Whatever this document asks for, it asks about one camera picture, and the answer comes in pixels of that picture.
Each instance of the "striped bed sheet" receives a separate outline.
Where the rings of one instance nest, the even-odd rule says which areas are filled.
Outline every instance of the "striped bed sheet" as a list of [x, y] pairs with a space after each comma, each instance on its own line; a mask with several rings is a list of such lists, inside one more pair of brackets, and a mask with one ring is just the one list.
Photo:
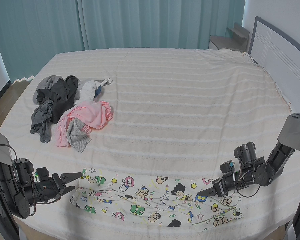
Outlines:
[[[82, 154], [41, 143], [31, 135], [32, 96], [49, 75], [80, 80], [112, 78], [100, 100], [113, 119], [90, 134]], [[180, 177], [221, 176], [220, 164], [235, 161], [233, 150], [252, 141], [268, 158], [291, 114], [270, 75], [237, 51], [186, 49], [107, 49], [57, 54], [32, 80], [0, 128], [19, 158], [52, 173], [83, 168]], [[242, 190], [253, 194], [256, 186]], [[300, 199], [300, 152], [283, 174], [253, 198], [241, 198], [244, 218], [203, 232], [192, 226], [163, 227], [95, 216], [60, 201], [37, 207], [24, 222], [59, 239], [263, 239], [294, 215]]]

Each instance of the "wooden floor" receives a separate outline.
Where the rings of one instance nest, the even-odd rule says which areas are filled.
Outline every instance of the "wooden floor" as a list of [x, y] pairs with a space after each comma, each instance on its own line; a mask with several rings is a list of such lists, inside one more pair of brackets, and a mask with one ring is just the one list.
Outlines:
[[[27, 88], [30, 81], [21, 81], [15, 82], [12, 84], [9, 89], [5, 92], [5, 94], [0, 99], [0, 127], [4, 122], [4, 119], [10, 112], [13, 105], [16, 103], [20, 95]], [[25, 232], [28, 240], [53, 240], [56, 239], [54, 237], [48, 236], [46, 234], [40, 233], [31, 227], [27, 226], [20, 220], [16, 219], [17, 223], [22, 227]], [[264, 240], [282, 240], [284, 237], [284, 226], [280, 226], [274, 232], [272, 232], [268, 237]]]

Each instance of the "cartoon print pants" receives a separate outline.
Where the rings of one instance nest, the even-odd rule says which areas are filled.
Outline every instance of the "cartoon print pants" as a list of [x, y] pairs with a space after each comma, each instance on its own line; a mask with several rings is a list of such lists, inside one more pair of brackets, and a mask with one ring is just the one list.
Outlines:
[[237, 193], [224, 197], [199, 196], [212, 187], [211, 179], [179, 179], [83, 169], [79, 187], [70, 203], [93, 214], [122, 221], [182, 227], [197, 231], [240, 219]]

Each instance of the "teal curtain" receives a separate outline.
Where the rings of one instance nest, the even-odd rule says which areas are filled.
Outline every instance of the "teal curtain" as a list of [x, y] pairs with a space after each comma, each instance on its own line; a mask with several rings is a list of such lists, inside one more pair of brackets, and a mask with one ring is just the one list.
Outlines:
[[0, 52], [11, 80], [58, 53], [124, 47], [207, 49], [242, 23], [245, 0], [0, 0]]

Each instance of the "black baseboard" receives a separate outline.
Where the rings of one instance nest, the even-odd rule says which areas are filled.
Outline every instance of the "black baseboard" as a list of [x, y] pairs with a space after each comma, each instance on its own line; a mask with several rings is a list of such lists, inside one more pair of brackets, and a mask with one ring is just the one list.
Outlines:
[[2, 88], [2, 90], [0, 91], [0, 99], [2, 98], [2, 96], [4, 95], [4, 93], [8, 90], [8, 88], [11, 86], [11, 81], [9, 80], [6, 85]]

